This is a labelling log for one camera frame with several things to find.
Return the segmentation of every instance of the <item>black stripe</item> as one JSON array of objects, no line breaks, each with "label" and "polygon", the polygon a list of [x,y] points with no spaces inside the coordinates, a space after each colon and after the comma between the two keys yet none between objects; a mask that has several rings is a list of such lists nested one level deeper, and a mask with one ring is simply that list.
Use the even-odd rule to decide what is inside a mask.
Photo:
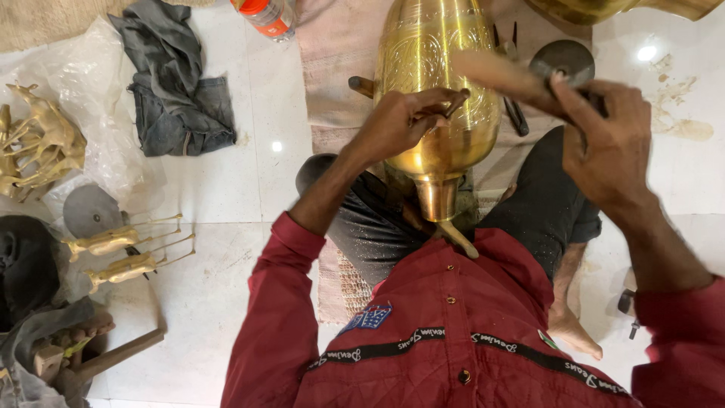
[{"label": "black stripe", "polygon": [[307,371],[325,364],[326,362],[356,363],[360,360],[374,359],[376,357],[392,357],[405,354],[413,345],[424,340],[442,340],[446,338],[445,327],[419,327],[410,335],[410,338],[395,343],[371,344],[348,348],[347,350],[330,350],[316,359]]},{"label": "black stripe", "polygon": [[627,393],[627,390],[624,388],[615,383],[610,383],[597,378],[596,375],[592,374],[589,370],[583,368],[579,364],[562,357],[544,354],[541,351],[537,351],[527,346],[526,344],[507,343],[500,338],[484,333],[471,333],[471,340],[479,346],[494,346],[495,348],[523,356],[543,368],[567,374],[597,390],[604,391],[606,393],[629,396],[629,393]]}]

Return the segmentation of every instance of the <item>maroon jacket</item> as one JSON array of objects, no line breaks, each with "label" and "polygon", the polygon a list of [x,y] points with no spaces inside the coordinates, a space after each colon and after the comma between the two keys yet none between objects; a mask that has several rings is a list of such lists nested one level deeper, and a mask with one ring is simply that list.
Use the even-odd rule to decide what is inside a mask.
[{"label": "maroon jacket", "polygon": [[310,270],[325,240],[284,213],[249,278],[222,407],[721,407],[725,283],[639,293],[652,363],[633,396],[544,341],[552,286],[500,229],[471,260],[430,240],[318,355]]}]

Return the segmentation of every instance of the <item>black pants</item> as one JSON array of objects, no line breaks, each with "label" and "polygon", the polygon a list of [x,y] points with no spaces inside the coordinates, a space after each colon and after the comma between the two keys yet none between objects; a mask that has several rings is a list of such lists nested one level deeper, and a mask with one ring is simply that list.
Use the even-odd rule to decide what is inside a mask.
[{"label": "black pants", "polygon": [[[602,230],[599,208],[561,168],[563,133],[562,126],[554,128],[534,145],[519,172],[516,191],[476,226],[500,228],[517,239],[549,280],[568,243],[587,242]],[[336,157],[307,159],[297,174],[300,195]],[[328,236],[371,285],[385,279],[398,261],[428,239],[403,220],[402,194],[367,171],[352,184]]]}]

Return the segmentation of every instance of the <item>grinding disc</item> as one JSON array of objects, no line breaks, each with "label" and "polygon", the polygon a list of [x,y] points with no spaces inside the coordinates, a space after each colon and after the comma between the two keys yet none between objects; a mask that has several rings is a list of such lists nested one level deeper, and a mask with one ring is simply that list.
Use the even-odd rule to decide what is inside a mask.
[{"label": "grinding disc", "polygon": [[542,78],[561,71],[568,76],[569,85],[579,86],[594,79],[594,57],[576,41],[559,40],[543,46],[531,59],[529,69]]},{"label": "grinding disc", "polygon": [[63,219],[68,231],[78,239],[123,227],[118,202],[95,184],[81,186],[68,195]]}]

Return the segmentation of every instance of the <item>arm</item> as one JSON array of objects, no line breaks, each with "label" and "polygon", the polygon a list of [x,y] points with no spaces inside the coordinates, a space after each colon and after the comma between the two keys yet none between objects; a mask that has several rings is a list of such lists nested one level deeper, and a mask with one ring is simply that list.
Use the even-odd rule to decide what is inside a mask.
[{"label": "arm", "polygon": [[564,133],[564,170],[622,230],[629,246],[637,316],[652,333],[647,349],[652,362],[634,368],[634,396],[648,407],[720,404],[725,281],[689,250],[647,187],[650,104],[639,89],[590,81],[585,88],[605,98],[604,119],[560,77],[552,77],[551,86],[576,124]]},{"label": "arm", "polygon": [[444,125],[436,114],[443,109],[439,103],[457,95],[450,89],[386,94],[335,163],[274,223],[249,278],[249,306],[232,349],[222,407],[292,406],[307,365],[318,357],[307,273],[344,196],[368,166]]}]

